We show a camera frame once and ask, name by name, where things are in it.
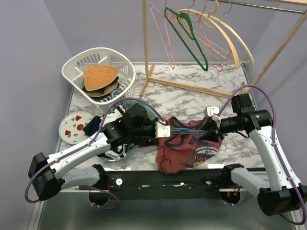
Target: gray floor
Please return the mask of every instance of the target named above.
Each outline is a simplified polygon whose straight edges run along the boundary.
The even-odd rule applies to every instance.
[[[88,193],[59,193],[44,203],[39,230],[293,230],[265,216],[256,200],[242,207],[219,200],[121,201],[113,211],[91,207]]]

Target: black cable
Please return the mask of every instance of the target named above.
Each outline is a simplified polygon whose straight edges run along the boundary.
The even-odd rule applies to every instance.
[[[242,137],[244,137],[244,138],[249,138],[249,134],[247,135],[247,136],[245,136],[243,133],[240,133],[240,132],[235,132],[235,133],[238,133],[238,134],[240,134]]]

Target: marble tabletop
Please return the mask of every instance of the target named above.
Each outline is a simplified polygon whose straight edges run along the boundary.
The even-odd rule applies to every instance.
[[[136,70],[134,95],[138,96],[145,80],[145,66],[136,65],[134,67]],[[225,92],[233,92],[240,87],[243,81],[246,82],[243,69],[234,69],[233,65],[224,65],[222,72],[216,71],[211,66],[207,72],[204,72],[198,65],[176,65],[175,69],[171,69],[169,65],[156,65],[152,76]],[[175,116],[182,122],[202,120],[205,107],[218,106],[221,108],[227,101],[226,98],[152,82],[148,83],[143,99],[151,104],[163,118]],[[75,89],[71,99],[69,113],[78,110],[85,110],[94,115],[101,115],[100,110]],[[232,113],[231,105],[226,107],[221,118],[228,116],[235,116]],[[69,144],[62,141],[60,151],[69,147]],[[121,161],[106,162],[99,157],[94,157],[80,164],[77,168],[86,168],[93,164],[101,164],[106,171],[157,170],[158,165],[155,162],[157,152],[157,146],[140,147],[132,153],[129,153]],[[218,153],[194,169],[221,168],[226,164],[232,163],[241,163],[247,168],[263,167],[260,155],[251,139],[243,138],[238,134],[229,134],[223,140]]]

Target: green hanger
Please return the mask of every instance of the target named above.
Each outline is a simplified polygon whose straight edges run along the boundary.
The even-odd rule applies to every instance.
[[[206,63],[206,67],[204,67],[201,62],[197,59],[197,57],[194,55],[194,53],[192,52],[192,50],[190,49],[190,47],[188,46],[188,44],[185,42],[185,40],[182,38],[181,34],[178,32],[178,30],[176,29],[176,27],[173,25],[173,23],[169,20],[167,14],[166,14],[166,11],[170,11],[172,14],[174,14],[176,17],[177,17],[177,21],[178,23],[180,24],[180,26],[183,28],[183,30],[186,32],[186,34],[189,36],[189,38],[192,40],[192,41],[195,41],[199,51],[201,52],[201,55],[203,57],[203,59],[205,60],[205,63]],[[201,46],[200,44],[198,43],[197,41],[197,38],[195,37],[194,35],[194,31],[193,31],[193,25],[192,25],[192,22],[191,22],[191,19],[190,17],[182,12],[180,14],[178,14],[177,12],[175,12],[174,10],[172,10],[171,8],[169,7],[166,7],[165,8],[165,17],[166,19],[168,20],[168,22],[171,24],[171,26],[173,27],[174,31],[176,32],[176,34],[178,35],[178,37],[180,38],[180,40],[183,42],[183,44],[185,45],[185,47],[188,49],[188,51],[191,53],[191,55],[193,56],[193,58],[195,59],[195,61],[199,64],[199,66],[204,70],[204,71],[208,71],[208,60],[205,56],[205,54],[203,53],[202,49],[201,49]],[[186,28],[182,25],[182,23],[180,22],[180,20],[178,20],[178,18],[183,18],[184,20],[187,21],[188,23],[188,26],[189,26],[189,29],[190,29],[190,33],[186,30]]]

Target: plate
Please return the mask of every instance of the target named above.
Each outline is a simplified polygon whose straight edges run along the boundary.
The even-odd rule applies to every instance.
[[[71,145],[78,144],[87,139],[83,128],[93,119],[87,111],[76,111],[68,114],[59,126],[60,138]]]

